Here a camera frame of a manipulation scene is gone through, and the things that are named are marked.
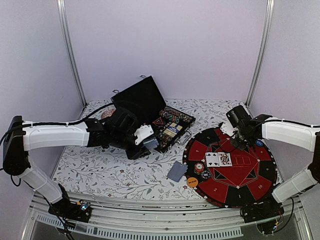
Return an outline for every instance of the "table surface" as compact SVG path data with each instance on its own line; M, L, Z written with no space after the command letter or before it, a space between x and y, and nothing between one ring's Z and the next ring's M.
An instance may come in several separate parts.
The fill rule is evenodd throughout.
M91 101L83 117L108 103ZM194 136L201 130L217 127L226 120L226 112L240 101L170 99L168 106L196 118L189 131ZM94 117L100 119L101 110ZM61 183L67 191L100 197L137 200L195 200L200 199L183 176L179 182L167 178L175 161L182 163L188 134L181 137L184 145L176 143L165 154L152 151L151 155L137 160L128 160L124 150L110 147L87 148L68 146L63 152L53 180Z

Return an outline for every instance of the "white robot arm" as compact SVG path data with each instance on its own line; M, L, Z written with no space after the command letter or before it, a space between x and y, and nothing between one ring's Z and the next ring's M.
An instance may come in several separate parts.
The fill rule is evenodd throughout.
M62 185L52 181L33 164L28 152L43 147L114 146L126 150L129 159L150 154L143 140L154 134L150 125L138 127L134 116L118 108L103 120L85 118L76 122L31 122L15 116L3 142L3 170L17 176L49 202L49 213L88 222L89 202L71 203Z
M261 125L261 131L263 139L281 141L314 152L320 128L283 122L282 119L270 117ZM282 203L296 194L305 192L317 183L309 166L306 166L302 171L277 186L272 196L278 203Z
M228 121L220 127L229 135L230 143L240 150L254 146L257 140L277 140L299 146L313 152L313 161L272 191L272 201L277 204L304 193L320 182L320 125L279 119L261 114L252 118L242 106L236 106L226 114Z

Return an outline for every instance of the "red poker mat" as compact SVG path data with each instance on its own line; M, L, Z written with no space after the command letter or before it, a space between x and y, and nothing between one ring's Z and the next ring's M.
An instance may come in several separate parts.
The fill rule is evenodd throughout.
M206 152L230 152L232 167L207 167ZM235 149L219 128L195 135L186 145L182 161L188 165L187 179L198 180L196 192L219 207L241 208L259 202L277 180L276 162L266 146ZM210 171L209 179L195 173L197 163Z

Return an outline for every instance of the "playing card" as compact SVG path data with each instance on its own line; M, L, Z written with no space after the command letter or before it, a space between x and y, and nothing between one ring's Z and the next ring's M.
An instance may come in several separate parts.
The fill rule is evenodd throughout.
M219 167L218 154L216 152L206 152L205 153L206 166L209 167Z
M182 176L186 173L187 169L187 165L183 165L182 163L175 161L172 168L168 172L167 177L178 183Z
M232 167L230 153L218 152L217 154L220 167Z

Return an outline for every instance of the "white wall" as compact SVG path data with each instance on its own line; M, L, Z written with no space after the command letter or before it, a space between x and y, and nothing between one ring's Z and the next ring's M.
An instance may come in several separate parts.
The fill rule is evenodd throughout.
M0 102L1 135L15 115L31 121L78 118L82 107L56 1L0 1ZM30 155L49 174L60 152L41 149ZM13 186L4 171L0 182L0 239L17 240L33 192L24 183Z
M320 1L275 1L272 26L251 111L320 124ZM270 142L285 179L312 161L298 147ZM320 186L301 195L312 234L320 239Z
M88 100L140 75L165 98L245 101L266 0L68 0L72 46Z

